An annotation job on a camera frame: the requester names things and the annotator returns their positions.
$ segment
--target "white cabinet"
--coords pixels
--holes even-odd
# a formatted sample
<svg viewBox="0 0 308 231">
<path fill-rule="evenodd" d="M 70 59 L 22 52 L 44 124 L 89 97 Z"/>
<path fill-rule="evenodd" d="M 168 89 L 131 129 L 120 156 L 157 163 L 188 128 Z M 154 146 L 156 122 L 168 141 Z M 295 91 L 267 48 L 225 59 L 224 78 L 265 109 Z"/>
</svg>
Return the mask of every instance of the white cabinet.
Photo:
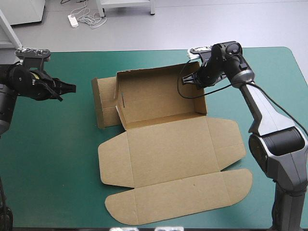
<svg viewBox="0 0 308 231">
<path fill-rule="evenodd" d="M 0 9 L 10 25 L 40 22 L 45 0 L 0 0 Z"/>
<path fill-rule="evenodd" d="M 155 14 L 155 0 L 96 0 L 101 17 L 105 17 L 106 8 L 148 6 L 151 14 Z"/>
</svg>

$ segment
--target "robotic arm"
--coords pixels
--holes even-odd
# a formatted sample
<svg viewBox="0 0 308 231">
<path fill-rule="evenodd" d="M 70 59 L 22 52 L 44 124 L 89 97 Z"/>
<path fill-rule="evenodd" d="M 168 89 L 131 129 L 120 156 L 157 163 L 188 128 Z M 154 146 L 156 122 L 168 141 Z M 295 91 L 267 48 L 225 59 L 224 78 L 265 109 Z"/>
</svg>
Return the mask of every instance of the robotic arm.
<svg viewBox="0 0 308 231">
<path fill-rule="evenodd" d="M 10 128 L 17 96 L 62 101 L 60 95 L 76 92 L 76 85 L 52 78 L 44 71 L 44 62 L 49 61 L 50 55 L 49 50 L 19 48 L 16 56 L 22 63 L 0 64 L 0 135 Z M 5 204 L 0 178 L 0 231 L 12 229 L 13 214 Z"/>
<path fill-rule="evenodd" d="M 189 50 L 191 59 L 201 58 L 200 69 L 182 78 L 197 88 L 214 86 L 228 78 L 238 88 L 254 122 L 249 129 L 249 149 L 268 178 L 276 183 L 269 230 L 301 231 L 300 221 L 307 190 L 308 142 L 293 120 L 279 114 L 255 82 L 255 74 L 235 41 Z"/>
</svg>

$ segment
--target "unfolded cardboard box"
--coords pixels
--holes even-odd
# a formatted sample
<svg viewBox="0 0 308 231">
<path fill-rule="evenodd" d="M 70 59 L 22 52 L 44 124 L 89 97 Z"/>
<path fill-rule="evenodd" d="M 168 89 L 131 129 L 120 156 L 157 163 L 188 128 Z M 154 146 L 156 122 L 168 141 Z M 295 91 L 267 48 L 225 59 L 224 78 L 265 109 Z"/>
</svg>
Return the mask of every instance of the unfolded cardboard box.
<svg viewBox="0 0 308 231">
<path fill-rule="evenodd" d="M 131 187 L 105 205 L 119 222 L 141 225 L 233 205 L 250 191 L 247 169 L 221 171 L 245 156 L 236 122 L 206 116 L 205 98 L 177 91 L 183 64 L 92 80 L 98 127 L 126 132 L 102 143 L 102 182 Z M 196 71 L 197 62 L 185 74 Z M 187 96 L 203 93 L 182 86 Z"/>
</svg>

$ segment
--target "green table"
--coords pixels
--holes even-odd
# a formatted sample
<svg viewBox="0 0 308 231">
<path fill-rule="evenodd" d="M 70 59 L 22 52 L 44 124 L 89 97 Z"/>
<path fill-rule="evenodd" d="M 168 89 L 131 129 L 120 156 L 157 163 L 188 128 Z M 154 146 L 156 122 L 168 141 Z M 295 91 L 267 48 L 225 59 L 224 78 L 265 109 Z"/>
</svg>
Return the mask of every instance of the green table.
<svg viewBox="0 0 308 231">
<path fill-rule="evenodd" d="M 308 127 L 308 87 L 287 48 L 249 48 L 246 60 L 256 82 Z M 186 51 L 58 52 L 46 70 L 77 85 L 64 101 L 17 100 L 11 129 L 1 140 L 0 176 L 16 227 L 114 227 L 104 206 L 106 196 L 127 190 L 102 184 L 97 147 L 123 132 L 121 126 L 99 130 L 90 80 L 117 71 L 178 64 Z M 222 81 L 214 88 L 227 85 Z M 228 88 L 207 97 L 208 115 L 236 120 L 248 144 L 252 116 L 241 93 Z M 253 172 L 251 192 L 240 203 L 181 218 L 143 225 L 191 228 L 268 228 L 274 184 L 266 178 L 246 145 L 247 156 L 230 168 Z M 306 200 L 302 227 L 308 227 Z"/>
</svg>

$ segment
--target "gray floor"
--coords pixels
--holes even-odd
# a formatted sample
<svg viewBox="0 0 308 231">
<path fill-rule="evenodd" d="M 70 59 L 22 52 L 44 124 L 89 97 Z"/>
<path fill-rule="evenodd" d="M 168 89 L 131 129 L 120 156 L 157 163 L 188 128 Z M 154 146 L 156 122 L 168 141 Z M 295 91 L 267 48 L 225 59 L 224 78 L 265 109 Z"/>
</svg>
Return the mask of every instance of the gray floor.
<svg viewBox="0 0 308 231">
<path fill-rule="evenodd" d="M 42 24 L 14 31 L 23 46 L 51 51 L 187 49 L 228 40 L 285 46 L 308 80 L 308 0 L 156 0 L 154 16 L 147 8 L 113 9 L 98 29 L 71 28 L 67 15 L 80 5 L 46 0 Z M 95 12 L 94 0 L 89 6 Z"/>
</svg>

